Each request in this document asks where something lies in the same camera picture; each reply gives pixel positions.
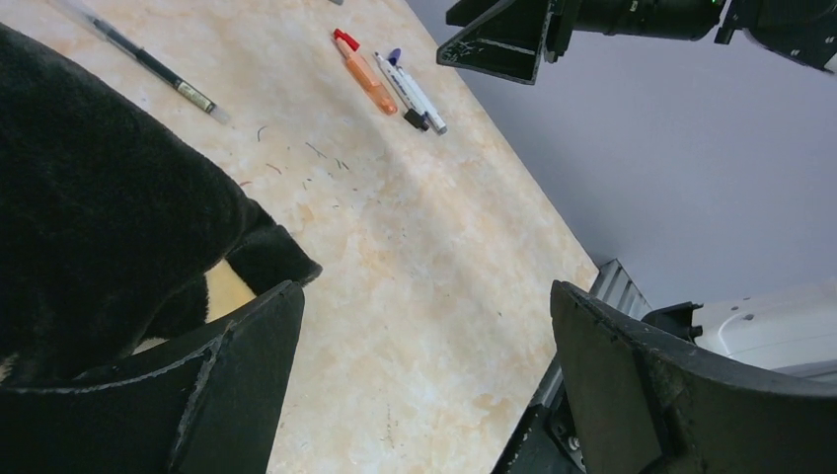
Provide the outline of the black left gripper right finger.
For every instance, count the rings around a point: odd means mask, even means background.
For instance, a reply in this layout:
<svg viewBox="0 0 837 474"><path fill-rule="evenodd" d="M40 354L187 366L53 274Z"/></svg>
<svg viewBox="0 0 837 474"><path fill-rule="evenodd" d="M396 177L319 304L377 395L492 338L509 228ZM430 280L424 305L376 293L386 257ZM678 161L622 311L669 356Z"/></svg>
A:
<svg viewBox="0 0 837 474"><path fill-rule="evenodd" d="M836 388L741 363L553 282L557 357L589 473L832 473Z"/></svg>

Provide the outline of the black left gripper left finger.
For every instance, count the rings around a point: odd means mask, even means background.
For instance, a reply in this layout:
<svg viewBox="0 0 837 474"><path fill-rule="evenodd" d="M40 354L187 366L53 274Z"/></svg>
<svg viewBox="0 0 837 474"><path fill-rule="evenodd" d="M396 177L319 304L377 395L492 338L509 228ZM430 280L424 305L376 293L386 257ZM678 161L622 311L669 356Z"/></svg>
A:
<svg viewBox="0 0 837 474"><path fill-rule="evenodd" d="M1 391L5 473L263 473L305 294L284 282L231 314L64 382Z"/></svg>

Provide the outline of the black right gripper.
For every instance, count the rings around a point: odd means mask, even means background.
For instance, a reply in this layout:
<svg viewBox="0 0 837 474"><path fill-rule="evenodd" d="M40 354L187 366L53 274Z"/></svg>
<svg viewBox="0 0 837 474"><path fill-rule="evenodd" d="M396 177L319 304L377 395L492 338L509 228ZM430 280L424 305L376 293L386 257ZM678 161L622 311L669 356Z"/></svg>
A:
<svg viewBox="0 0 837 474"><path fill-rule="evenodd" d="M570 27L552 26L552 39L573 30L667 40L699 40L720 20L724 1L580 1ZM535 83L555 3L549 0L459 0L445 24L459 31L436 50L441 66L518 84Z"/></svg>

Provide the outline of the white marker purple cap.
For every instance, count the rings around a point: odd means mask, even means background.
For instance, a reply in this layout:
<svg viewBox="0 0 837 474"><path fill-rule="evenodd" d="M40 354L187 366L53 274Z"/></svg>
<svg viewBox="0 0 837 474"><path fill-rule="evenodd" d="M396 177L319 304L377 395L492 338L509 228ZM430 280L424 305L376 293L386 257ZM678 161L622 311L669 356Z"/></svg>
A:
<svg viewBox="0 0 837 474"><path fill-rule="evenodd" d="M410 93L415 97L418 105L415 107L417 112L421 112L424 120L439 134L442 135L447 132L447 124L442 119L440 113L430 101L429 97L424 93L416 80L399 64L402 50L394 48L388 55L387 61L402 77L402 82L410 89Z"/></svg>

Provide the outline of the white marker black cap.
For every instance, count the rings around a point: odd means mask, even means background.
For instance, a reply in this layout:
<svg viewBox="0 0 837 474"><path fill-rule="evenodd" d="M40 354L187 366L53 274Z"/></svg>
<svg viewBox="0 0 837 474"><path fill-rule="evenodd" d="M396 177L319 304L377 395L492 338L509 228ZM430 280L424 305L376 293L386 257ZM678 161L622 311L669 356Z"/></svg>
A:
<svg viewBox="0 0 837 474"><path fill-rule="evenodd" d="M378 51L374 52L374 57L378 67L384 73L396 94L407 107L407 110L403 114L403 118L419 131L428 131L429 124L424 116L424 112L420 110L419 103L414 98L412 90L406 84L396 67L392 65L389 60L385 59Z"/></svg>

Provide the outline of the orange pen red cap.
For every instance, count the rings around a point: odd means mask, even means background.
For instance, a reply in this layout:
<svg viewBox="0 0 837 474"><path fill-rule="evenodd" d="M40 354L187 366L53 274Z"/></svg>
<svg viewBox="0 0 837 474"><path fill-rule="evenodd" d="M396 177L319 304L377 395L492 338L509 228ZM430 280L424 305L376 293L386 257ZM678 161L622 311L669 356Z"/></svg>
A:
<svg viewBox="0 0 837 474"><path fill-rule="evenodd" d="M333 39L342 54L344 64L371 99L373 104L385 115L392 116L398 112L398 106L383 85L378 75L371 69L368 61L359 52L359 43L341 29L334 29Z"/></svg>

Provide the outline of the black gel pen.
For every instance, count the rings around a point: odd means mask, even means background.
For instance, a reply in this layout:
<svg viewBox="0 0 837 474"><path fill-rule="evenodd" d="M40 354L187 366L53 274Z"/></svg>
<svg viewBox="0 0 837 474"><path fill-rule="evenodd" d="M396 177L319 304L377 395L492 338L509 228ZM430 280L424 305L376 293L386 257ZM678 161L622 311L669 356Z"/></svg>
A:
<svg viewBox="0 0 837 474"><path fill-rule="evenodd" d="M129 39L114 25L83 2L57 0L49 1L49 4L70 21L86 29L95 37L109 42L131 57L219 123L226 124L229 122L229 114L216 102L209 99L205 94L196 89L194 85L163 64L145 48Z"/></svg>

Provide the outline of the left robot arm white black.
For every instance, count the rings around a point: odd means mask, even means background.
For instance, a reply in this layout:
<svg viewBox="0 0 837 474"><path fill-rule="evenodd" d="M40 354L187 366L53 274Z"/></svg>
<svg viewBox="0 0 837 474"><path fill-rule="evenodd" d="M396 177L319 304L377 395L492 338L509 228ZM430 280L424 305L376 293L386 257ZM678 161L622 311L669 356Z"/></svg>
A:
<svg viewBox="0 0 837 474"><path fill-rule="evenodd" d="M5 473L264 473L305 296L67 384L1 392ZM832 473L836 287L633 319L555 281L557 354L497 473Z"/></svg>

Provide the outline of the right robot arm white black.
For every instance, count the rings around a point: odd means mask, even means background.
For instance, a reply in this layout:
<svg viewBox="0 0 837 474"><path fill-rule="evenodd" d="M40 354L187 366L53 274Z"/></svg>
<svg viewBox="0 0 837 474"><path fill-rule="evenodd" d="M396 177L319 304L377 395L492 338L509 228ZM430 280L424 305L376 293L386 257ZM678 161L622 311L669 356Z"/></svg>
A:
<svg viewBox="0 0 837 474"><path fill-rule="evenodd" d="M458 31L438 47L437 64L525 85L542 62L565 55L575 32L678 41L714 34L716 44L742 32L795 64L836 71L832 0L458 1L445 22Z"/></svg>

